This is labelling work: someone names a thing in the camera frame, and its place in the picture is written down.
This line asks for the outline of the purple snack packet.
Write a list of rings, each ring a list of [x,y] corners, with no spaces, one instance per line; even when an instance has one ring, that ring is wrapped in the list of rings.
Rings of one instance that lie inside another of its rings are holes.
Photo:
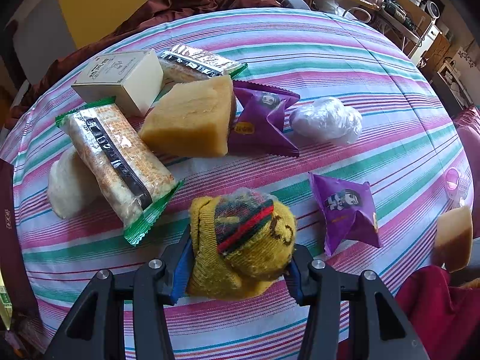
[[[359,184],[311,172],[309,183],[325,218],[324,249],[328,256],[345,240],[382,246],[368,182]]]
[[[297,158],[298,147],[283,133],[286,110],[300,100],[289,90],[236,80],[233,93],[242,112],[228,137],[231,155],[269,154]]]

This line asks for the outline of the cracker pack green ends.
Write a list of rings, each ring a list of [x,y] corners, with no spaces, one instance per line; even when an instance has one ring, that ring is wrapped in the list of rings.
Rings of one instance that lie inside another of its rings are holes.
[[[182,183],[151,152],[114,97],[55,117],[93,173],[100,192],[122,220],[124,238],[137,245]]]

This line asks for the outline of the white cardboard box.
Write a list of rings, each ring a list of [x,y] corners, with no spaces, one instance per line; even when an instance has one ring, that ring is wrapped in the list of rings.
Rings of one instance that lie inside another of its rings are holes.
[[[143,117],[164,83],[164,71],[153,49],[97,55],[72,84],[85,102],[114,97],[126,116]]]

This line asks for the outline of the grey yellow blue headboard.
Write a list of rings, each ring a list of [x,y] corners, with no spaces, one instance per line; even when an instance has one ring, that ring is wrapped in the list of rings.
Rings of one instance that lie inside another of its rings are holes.
[[[41,80],[48,68],[59,80],[74,68],[70,55],[89,56],[147,2],[198,8],[214,0],[1,0],[1,58],[16,88],[27,74]],[[246,7],[307,8],[304,0],[247,0]]]

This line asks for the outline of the purple snack packet lower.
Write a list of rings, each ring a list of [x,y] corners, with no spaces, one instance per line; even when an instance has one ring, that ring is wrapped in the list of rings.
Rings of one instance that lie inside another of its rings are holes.
[[[325,218],[324,249],[328,256],[345,240],[382,246],[368,182],[359,184],[311,172],[309,183]]]

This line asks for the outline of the small yellow sponge block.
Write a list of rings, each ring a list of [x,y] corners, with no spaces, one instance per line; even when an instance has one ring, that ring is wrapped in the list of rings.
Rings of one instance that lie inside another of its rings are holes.
[[[470,208],[462,206],[441,214],[433,244],[433,262],[448,272],[458,272],[470,262],[473,220]]]

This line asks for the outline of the large yellow sponge block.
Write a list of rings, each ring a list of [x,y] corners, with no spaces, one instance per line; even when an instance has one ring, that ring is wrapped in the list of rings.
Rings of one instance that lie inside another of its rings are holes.
[[[157,154],[223,157],[235,114],[229,76],[176,84],[145,117],[138,135]]]

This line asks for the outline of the red cloth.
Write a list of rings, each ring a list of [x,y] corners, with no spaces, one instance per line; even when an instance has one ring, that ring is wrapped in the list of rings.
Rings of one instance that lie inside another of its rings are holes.
[[[439,267],[411,274],[395,296],[361,278],[339,359],[478,359],[479,289],[450,285]]]

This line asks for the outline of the striped bed sheet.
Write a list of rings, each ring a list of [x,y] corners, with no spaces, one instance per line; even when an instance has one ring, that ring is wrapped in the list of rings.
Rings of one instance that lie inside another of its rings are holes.
[[[132,272],[177,242],[196,197],[241,188],[272,194],[295,216],[297,242],[323,257],[323,217],[310,174],[368,183],[382,244],[345,240],[329,264],[353,274],[373,270],[396,292],[411,273],[431,262],[438,218],[452,207],[445,175],[456,169],[470,176],[472,166],[439,97],[391,40],[368,24],[339,15],[246,8],[159,24],[108,51],[161,55],[179,44],[241,63],[241,81],[298,94],[286,116],[337,98],[360,113],[360,135],[352,143],[335,145],[298,135],[284,124],[281,135],[297,150],[287,154],[274,147],[274,135],[235,119],[226,155],[159,154],[181,187],[154,227],[138,244],[130,244],[121,219],[105,200],[61,219],[47,197],[50,169],[72,146],[55,120],[84,103],[73,87],[82,72],[76,67],[30,106],[1,145],[1,158],[13,167],[16,231],[38,309],[19,333],[37,350],[47,349],[97,271]]]

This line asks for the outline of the purple snack packet upper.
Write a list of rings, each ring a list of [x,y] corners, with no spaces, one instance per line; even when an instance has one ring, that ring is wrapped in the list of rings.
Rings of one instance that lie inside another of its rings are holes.
[[[231,155],[269,154],[297,158],[298,147],[283,133],[286,110],[300,100],[289,90],[236,80],[233,93],[242,112],[228,137]]]

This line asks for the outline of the pink clear plastic cup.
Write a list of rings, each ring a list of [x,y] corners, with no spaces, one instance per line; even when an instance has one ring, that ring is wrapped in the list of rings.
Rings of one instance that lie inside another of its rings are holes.
[[[455,208],[470,206],[470,181],[456,167],[450,167],[444,176],[444,187]]]

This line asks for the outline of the pink pillow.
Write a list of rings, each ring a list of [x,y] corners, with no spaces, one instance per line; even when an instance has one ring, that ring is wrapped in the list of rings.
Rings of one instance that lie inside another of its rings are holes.
[[[469,161],[473,180],[473,237],[479,238],[479,108],[471,106],[462,111],[453,124]]]

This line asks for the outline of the yellow knitted sock ball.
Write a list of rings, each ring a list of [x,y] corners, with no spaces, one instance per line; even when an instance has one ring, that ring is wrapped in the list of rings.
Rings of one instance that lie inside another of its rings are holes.
[[[242,300],[264,293],[291,261],[295,216],[254,189],[193,199],[189,208],[194,264],[187,293]]]

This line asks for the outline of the dark red blanket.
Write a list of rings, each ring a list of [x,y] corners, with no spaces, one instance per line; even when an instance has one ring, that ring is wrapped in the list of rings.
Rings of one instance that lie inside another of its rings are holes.
[[[112,33],[99,41],[57,58],[48,68],[39,83],[28,88],[20,105],[1,112],[1,126],[12,129],[30,106],[56,82],[72,69],[97,54],[134,34],[158,24],[164,24],[204,13],[240,8],[279,8],[278,0],[148,0]]]

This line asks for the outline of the white plastic bag ball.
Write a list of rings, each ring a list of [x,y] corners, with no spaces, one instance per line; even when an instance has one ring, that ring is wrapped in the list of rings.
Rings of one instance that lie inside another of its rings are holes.
[[[289,116],[289,125],[298,135],[335,146],[355,143],[362,133],[362,124],[360,112],[336,97],[322,97],[299,106]]]

